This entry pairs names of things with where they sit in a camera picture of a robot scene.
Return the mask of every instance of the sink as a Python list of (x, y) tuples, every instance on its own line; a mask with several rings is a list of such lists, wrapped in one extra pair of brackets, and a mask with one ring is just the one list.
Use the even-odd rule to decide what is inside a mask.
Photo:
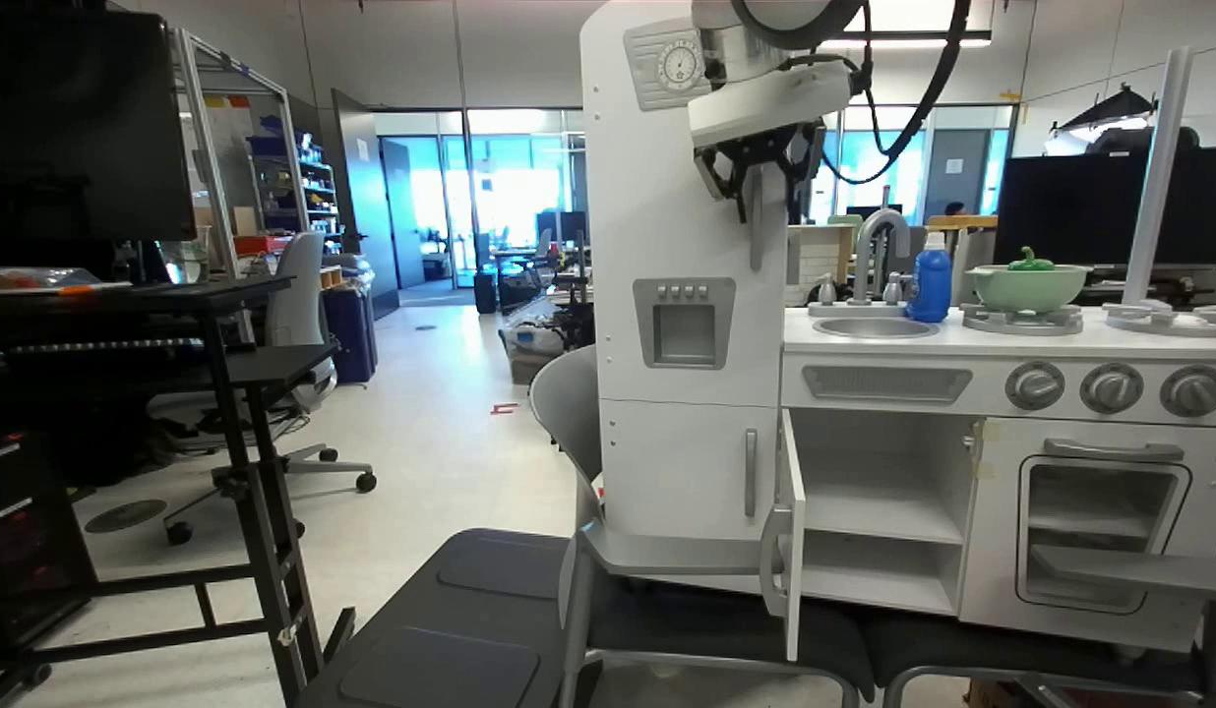
[(903, 318), (896, 305), (812, 305), (815, 331), (860, 339), (919, 339), (935, 325)]

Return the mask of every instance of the green bowl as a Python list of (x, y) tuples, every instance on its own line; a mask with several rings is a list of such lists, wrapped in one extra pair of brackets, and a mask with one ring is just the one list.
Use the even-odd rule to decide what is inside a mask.
[(1058, 312), (1077, 297), (1088, 266), (1008, 271), (972, 266), (969, 284), (989, 312)]

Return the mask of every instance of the chair backrest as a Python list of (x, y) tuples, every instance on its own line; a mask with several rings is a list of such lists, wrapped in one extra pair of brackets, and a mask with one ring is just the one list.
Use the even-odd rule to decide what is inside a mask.
[[(324, 236), (297, 232), (279, 255), (279, 274), (291, 274), (291, 287), (274, 291), (263, 305), (263, 340), (271, 346), (324, 346)], [(333, 363), (314, 364), (314, 385), (297, 385), (297, 409), (314, 409), (320, 397), (333, 390)]]
[(598, 350), (583, 346), (545, 363), (530, 381), (530, 409), (578, 474), (592, 478), (602, 470)]

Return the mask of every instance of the black cabinet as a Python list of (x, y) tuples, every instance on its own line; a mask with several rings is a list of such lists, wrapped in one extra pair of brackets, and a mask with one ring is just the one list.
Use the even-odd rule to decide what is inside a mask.
[(324, 291), (326, 331), (333, 335), (339, 381), (369, 381), (377, 364), (372, 305), (367, 291)]
[(98, 591), (43, 443), (0, 436), (0, 666)]

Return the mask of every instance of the blue bottle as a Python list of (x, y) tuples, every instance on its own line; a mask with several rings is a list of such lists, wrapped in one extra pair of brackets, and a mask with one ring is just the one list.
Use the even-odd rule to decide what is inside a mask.
[(927, 232), (913, 263), (913, 297), (903, 314), (913, 321), (944, 321), (947, 305), (951, 305), (947, 239), (939, 232)]

